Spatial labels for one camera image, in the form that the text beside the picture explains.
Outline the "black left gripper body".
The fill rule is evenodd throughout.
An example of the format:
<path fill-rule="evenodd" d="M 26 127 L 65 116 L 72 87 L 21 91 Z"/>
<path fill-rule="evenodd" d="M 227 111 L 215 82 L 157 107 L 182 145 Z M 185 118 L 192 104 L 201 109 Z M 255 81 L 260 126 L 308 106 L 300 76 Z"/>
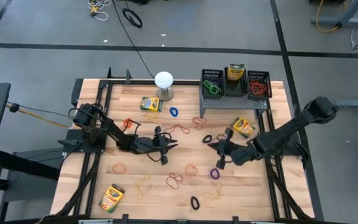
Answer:
<path fill-rule="evenodd" d="M 138 136 L 135 137 L 137 148 L 142 152 L 146 153 L 147 156 L 154 162 L 160 162 L 161 165 L 168 163 L 167 152 L 168 152 L 168 138 L 165 136 L 168 133 L 163 133 L 160 126 L 154 129 L 154 137 L 146 138 Z M 151 152 L 159 152 L 160 159 L 156 160 L 149 156 Z"/>

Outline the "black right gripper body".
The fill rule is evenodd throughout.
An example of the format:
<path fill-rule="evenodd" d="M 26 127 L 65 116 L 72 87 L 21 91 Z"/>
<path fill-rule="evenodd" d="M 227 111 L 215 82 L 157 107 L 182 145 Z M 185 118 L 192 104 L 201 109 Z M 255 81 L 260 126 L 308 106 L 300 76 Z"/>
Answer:
<path fill-rule="evenodd" d="M 232 163 L 237 166 L 242 166 L 247 161 L 252 161 L 254 159 L 253 139 L 247 141 L 246 145 L 238 145 L 231 142 L 233 134 L 234 131 L 231 128 L 226 128 L 224 138 L 220 139 L 226 140 L 226 145 L 221 147 L 225 149 L 225 154 L 218 154 L 219 159 L 216 163 L 218 169 L 223 170 L 225 168 L 225 165 L 227 164 L 226 156 L 230 156 Z"/>

